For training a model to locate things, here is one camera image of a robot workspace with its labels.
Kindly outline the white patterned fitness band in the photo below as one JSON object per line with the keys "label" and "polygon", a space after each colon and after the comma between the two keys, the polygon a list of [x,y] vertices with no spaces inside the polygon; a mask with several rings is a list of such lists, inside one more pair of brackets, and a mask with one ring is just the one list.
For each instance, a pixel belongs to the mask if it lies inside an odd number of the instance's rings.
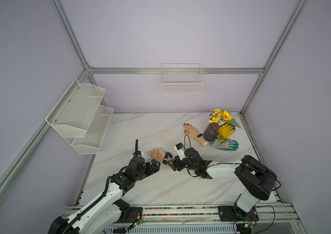
{"label": "white patterned fitness band", "polygon": [[199,139],[203,139],[203,134],[198,134],[196,137],[195,137],[195,140],[199,140]]}

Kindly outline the mannequin hand with white band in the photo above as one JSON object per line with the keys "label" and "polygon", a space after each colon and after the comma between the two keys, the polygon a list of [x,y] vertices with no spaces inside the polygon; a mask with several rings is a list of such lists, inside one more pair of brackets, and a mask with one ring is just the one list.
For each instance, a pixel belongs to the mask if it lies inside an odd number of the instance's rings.
{"label": "mannequin hand with white band", "polygon": [[[192,139],[195,139],[195,137],[200,134],[200,132],[192,125],[188,124],[188,123],[185,123],[183,125],[184,127],[184,132],[187,136],[189,136],[190,138]],[[208,141],[206,141],[204,138],[203,139],[199,139],[197,140],[197,142],[202,146],[202,147],[205,147],[206,145],[209,144]]]}

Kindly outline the mannequin hand with black watch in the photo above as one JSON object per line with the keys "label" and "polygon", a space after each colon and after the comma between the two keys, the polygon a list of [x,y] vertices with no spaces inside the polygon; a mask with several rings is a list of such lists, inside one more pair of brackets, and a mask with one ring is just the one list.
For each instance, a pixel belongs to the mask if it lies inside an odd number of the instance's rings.
{"label": "mannequin hand with black watch", "polygon": [[155,149],[155,150],[149,152],[147,155],[152,157],[154,160],[162,163],[165,153],[166,153],[165,151],[158,148],[158,149]]}

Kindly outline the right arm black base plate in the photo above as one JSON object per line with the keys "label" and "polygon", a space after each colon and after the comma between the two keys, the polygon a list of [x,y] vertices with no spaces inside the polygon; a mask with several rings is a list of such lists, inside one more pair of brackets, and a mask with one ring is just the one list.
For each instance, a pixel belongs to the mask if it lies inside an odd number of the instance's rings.
{"label": "right arm black base plate", "polygon": [[218,214],[221,222],[259,220],[255,207],[246,212],[236,205],[218,206]]}

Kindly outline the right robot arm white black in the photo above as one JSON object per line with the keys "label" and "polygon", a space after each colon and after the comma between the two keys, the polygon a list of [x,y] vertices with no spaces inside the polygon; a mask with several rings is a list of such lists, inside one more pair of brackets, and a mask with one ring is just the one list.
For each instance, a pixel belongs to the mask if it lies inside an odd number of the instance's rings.
{"label": "right robot arm white black", "polygon": [[202,179],[236,178],[241,182],[245,190],[233,205],[237,214],[247,215],[259,201],[268,200],[277,181],[272,170],[250,155],[245,155],[240,162],[214,162],[203,159],[194,148],[179,152],[182,156],[165,153],[162,163],[173,171],[191,170]]}

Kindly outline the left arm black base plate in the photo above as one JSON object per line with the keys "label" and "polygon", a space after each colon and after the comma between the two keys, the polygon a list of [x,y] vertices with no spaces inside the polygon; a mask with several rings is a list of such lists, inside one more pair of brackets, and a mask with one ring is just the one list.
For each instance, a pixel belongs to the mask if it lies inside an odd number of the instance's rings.
{"label": "left arm black base plate", "polygon": [[143,207],[129,207],[121,211],[120,218],[116,223],[134,223],[143,217]]}

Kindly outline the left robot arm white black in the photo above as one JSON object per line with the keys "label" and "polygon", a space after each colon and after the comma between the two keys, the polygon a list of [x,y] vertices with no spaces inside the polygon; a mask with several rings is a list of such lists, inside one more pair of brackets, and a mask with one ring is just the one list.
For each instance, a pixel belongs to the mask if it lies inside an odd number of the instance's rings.
{"label": "left robot arm white black", "polygon": [[153,175],[160,169],[156,160],[145,161],[134,156],[129,164],[106,179],[104,190],[87,205],[67,218],[56,218],[50,225],[49,234],[97,234],[107,226],[126,218],[129,204],[122,197],[137,181]]}

